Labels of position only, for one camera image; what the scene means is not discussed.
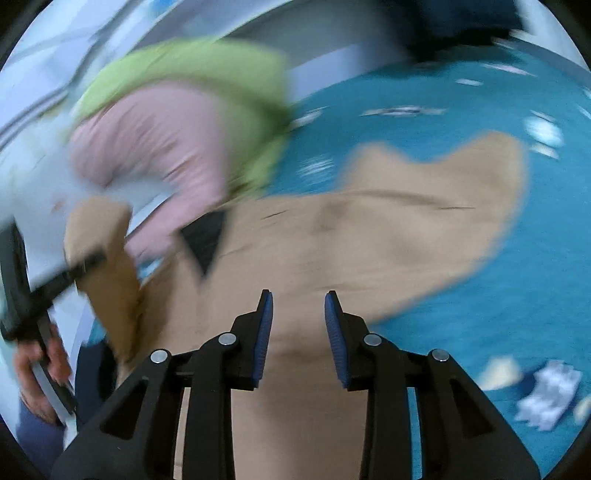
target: pink fabric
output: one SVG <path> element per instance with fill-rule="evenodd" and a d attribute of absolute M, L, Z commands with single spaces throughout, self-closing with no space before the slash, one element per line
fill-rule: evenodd
<path fill-rule="evenodd" d="M 219 101 L 180 82 L 138 89 L 85 120 L 70 140 L 74 169 L 108 186 L 125 174 L 157 176 L 176 194 L 131 236 L 138 260 L 156 258 L 171 235 L 226 195 L 225 129 Z"/>

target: lime green cloth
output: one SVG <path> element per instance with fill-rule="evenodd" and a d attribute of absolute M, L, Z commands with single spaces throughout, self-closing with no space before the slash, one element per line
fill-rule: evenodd
<path fill-rule="evenodd" d="M 285 58 L 244 40 L 170 40 L 107 65 L 76 106 L 82 121 L 134 90 L 160 80 L 194 82 L 224 104 L 232 169 L 230 192 L 261 190 L 287 139 Z"/>

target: human hand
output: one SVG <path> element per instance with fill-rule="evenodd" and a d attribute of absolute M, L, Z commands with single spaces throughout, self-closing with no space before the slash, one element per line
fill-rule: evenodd
<path fill-rule="evenodd" d="M 72 369 L 55 324 L 51 324 L 51 333 L 53 337 L 47 345 L 47 356 L 49 357 L 47 370 L 53 380 L 64 384 L 72 374 Z M 12 364 L 21 389 L 22 402 L 33 415 L 47 423 L 56 424 L 57 414 L 43 394 L 31 370 L 31 366 L 41 358 L 43 358 L 43 350 L 38 342 L 19 342 Z"/>

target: silver screw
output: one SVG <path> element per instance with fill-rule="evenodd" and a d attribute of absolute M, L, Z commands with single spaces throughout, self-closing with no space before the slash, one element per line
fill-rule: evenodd
<path fill-rule="evenodd" d="M 236 342 L 236 335 L 233 333 L 223 333 L 217 339 L 222 345 L 231 345 Z"/>
<path fill-rule="evenodd" d="M 369 335 L 363 337 L 363 341 L 366 345 L 378 346 L 380 343 L 382 343 L 382 338 L 375 333 L 370 333 Z"/>
<path fill-rule="evenodd" d="M 434 351 L 431 352 L 433 358 L 438 362 L 447 362 L 449 360 L 449 353 L 445 350 L 441 350 L 440 348 L 436 348 Z"/>
<path fill-rule="evenodd" d="M 155 364 L 161 364 L 168 358 L 168 352 L 166 350 L 156 350 L 150 355 L 150 360 Z"/>

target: blue sleeve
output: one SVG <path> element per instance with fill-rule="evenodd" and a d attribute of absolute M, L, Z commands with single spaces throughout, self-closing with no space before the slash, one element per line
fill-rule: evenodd
<path fill-rule="evenodd" d="M 50 477 L 53 464 L 64 449 L 64 434 L 64 427 L 44 422 L 21 402 L 17 441 L 46 478 Z"/>

